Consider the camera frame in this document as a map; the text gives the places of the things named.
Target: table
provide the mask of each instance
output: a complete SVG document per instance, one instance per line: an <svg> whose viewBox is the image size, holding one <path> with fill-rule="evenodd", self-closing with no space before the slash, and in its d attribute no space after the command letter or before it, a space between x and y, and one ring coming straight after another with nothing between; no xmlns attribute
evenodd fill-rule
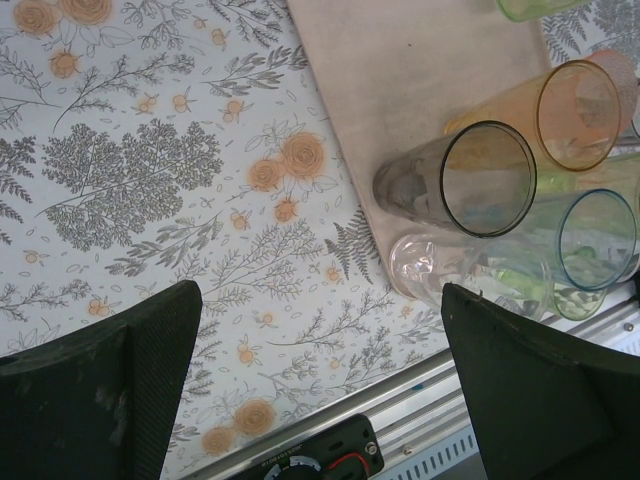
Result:
<svg viewBox="0 0 640 480"><path fill-rule="evenodd" d="M446 348L395 294L284 0L0 5L0 353L182 279L204 311L178 479ZM640 5L544 19L558 63L635 48Z"/></svg>

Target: beige cloth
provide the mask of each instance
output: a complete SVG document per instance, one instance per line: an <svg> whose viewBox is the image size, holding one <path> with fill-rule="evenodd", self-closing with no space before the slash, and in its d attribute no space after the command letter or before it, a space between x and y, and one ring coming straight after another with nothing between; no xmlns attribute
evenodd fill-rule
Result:
<svg viewBox="0 0 640 480"><path fill-rule="evenodd" d="M388 272L393 244L430 227L377 206L376 170L463 109L548 70L540 25L508 21L493 0L289 5Z"/></svg>

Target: botanical pattern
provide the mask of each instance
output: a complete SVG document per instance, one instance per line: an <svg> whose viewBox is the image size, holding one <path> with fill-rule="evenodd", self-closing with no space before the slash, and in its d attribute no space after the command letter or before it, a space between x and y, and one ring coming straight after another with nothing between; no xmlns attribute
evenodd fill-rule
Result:
<svg viewBox="0 0 640 480"><path fill-rule="evenodd" d="M545 19L551 54L638 60L637 9ZM387 284L285 0L0 2L0 258L0 355L198 282L163 480L446 347Z"/></svg>

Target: floral tablecloth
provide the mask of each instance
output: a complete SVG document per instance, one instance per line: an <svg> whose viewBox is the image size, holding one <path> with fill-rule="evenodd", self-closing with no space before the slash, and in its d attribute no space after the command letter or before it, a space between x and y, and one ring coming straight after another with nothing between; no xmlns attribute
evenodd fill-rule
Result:
<svg viewBox="0 0 640 480"><path fill-rule="evenodd" d="M640 3L544 20L640 61ZM392 292L284 0L0 2L0 354L182 279L204 311L163 477L446 347Z"/></svg>

